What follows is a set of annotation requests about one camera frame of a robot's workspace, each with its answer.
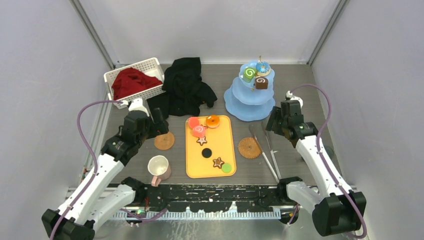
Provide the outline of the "green roll cake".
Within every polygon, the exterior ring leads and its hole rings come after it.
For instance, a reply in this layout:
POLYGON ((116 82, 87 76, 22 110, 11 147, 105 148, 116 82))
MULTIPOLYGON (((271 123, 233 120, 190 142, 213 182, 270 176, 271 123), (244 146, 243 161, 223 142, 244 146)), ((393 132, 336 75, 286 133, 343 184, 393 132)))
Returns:
POLYGON ((246 83, 250 83, 257 76, 257 69, 248 66, 243 70, 242 78, 246 83))

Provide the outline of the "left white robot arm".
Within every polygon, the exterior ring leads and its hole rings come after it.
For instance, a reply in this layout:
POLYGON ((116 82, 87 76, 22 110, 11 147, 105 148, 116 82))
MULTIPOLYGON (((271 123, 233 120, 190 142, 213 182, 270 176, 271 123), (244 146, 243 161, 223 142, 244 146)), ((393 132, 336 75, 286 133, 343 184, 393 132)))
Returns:
POLYGON ((127 177, 105 198, 100 198, 111 180, 129 163, 145 140, 168 133, 169 124, 159 108, 130 110, 117 134, 102 147, 94 168, 72 195, 56 210, 41 217, 51 240, 92 240, 96 231, 117 211, 146 200, 146 185, 127 177))

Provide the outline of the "pink swirl roll cake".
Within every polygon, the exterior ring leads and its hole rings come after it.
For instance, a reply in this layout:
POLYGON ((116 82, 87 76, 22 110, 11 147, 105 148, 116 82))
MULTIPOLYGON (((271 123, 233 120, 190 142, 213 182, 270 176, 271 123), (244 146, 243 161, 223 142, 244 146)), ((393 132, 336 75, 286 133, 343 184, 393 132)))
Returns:
POLYGON ((196 138, 204 138, 206 136, 206 128, 199 124, 192 128, 192 135, 196 138))

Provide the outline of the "metal tongs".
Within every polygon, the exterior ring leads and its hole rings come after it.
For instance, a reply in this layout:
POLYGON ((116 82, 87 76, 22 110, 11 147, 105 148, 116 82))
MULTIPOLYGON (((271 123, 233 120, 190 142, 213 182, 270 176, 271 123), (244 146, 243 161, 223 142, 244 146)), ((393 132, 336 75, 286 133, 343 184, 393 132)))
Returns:
POLYGON ((270 134, 266 130, 266 124, 263 121, 260 122, 260 128, 262 132, 261 135, 257 132, 257 127, 254 124, 251 123, 248 125, 248 130, 251 136, 253 137, 254 142, 259 147, 261 155, 264 158, 273 178, 278 183, 281 179, 281 172, 279 170, 279 166, 275 157, 276 151, 274 151, 273 149, 270 134), (266 145, 261 145, 261 141, 259 140, 259 138, 262 137, 264 137, 266 145))

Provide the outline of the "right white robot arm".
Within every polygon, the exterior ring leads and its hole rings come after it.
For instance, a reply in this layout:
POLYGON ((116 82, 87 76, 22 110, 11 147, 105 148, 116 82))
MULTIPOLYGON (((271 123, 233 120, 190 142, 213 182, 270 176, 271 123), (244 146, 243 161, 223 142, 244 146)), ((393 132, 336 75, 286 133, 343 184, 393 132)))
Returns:
POLYGON ((316 231, 322 236, 365 229, 363 216, 367 200, 342 178, 324 148, 319 130, 305 122, 301 103, 284 100, 274 106, 266 131, 285 137, 306 162, 318 188, 315 192, 300 177, 279 180, 276 196, 283 205, 300 204, 311 214, 316 231))

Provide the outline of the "orange donut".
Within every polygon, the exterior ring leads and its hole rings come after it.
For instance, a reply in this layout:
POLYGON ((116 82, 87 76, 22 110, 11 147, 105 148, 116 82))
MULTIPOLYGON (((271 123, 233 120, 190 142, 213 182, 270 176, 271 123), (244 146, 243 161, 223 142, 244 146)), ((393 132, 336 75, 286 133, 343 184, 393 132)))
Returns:
POLYGON ((217 128, 221 123, 220 117, 218 115, 209 115, 206 119, 205 119, 205 124, 208 128, 210 129, 215 129, 217 128))

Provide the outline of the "blue three-tier cake stand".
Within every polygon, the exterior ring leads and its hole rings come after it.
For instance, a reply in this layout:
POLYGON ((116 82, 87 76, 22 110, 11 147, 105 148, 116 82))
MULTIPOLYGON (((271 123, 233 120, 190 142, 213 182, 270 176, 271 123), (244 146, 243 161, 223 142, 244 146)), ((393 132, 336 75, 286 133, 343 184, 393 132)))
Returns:
POLYGON ((267 76, 268 89, 255 89, 255 78, 247 83, 243 80, 243 71, 246 67, 256 67, 258 61, 265 62, 261 57, 243 64, 238 75, 233 79, 231 86, 224 92, 224 102, 226 110, 236 118, 244 122, 260 121, 269 116, 274 100, 274 78, 275 71, 271 67, 271 72, 267 76))

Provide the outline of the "chocolate swirl roll cake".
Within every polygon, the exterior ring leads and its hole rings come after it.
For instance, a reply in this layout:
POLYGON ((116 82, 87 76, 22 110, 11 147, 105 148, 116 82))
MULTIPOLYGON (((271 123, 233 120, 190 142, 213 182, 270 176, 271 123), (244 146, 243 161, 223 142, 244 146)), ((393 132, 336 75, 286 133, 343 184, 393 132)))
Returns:
POLYGON ((269 87, 269 80, 264 76, 258 76, 254 80, 254 87, 257 90, 266 90, 269 87))

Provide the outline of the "blue donut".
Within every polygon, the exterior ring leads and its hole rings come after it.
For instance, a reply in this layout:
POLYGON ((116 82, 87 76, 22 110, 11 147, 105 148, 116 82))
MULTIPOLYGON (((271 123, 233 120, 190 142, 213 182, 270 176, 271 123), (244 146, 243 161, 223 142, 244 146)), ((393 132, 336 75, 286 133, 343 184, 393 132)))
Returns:
POLYGON ((266 61, 258 61, 255 65, 255 69, 256 75, 261 77, 269 75, 272 70, 270 64, 266 61))

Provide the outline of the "yellow tray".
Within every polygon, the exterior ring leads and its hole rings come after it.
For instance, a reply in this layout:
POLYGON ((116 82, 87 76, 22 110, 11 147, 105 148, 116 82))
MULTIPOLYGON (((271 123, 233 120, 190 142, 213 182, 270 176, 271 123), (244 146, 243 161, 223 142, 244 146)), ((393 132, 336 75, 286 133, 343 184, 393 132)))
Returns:
POLYGON ((192 135, 192 129, 188 126, 189 118, 185 122, 186 174, 192 179, 229 177, 237 170, 231 120, 226 115, 218 116, 220 125, 217 128, 206 126, 207 116, 197 117, 200 125, 206 128, 207 143, 203 146, 196 142, 198 137, 192 135), (205 148, 211 149, 210 158, 202 156, 202 150, 205 148), (213 159, 218 157, 232 166, 230 173, 224 173, 221 169, 213 167, 213 159))

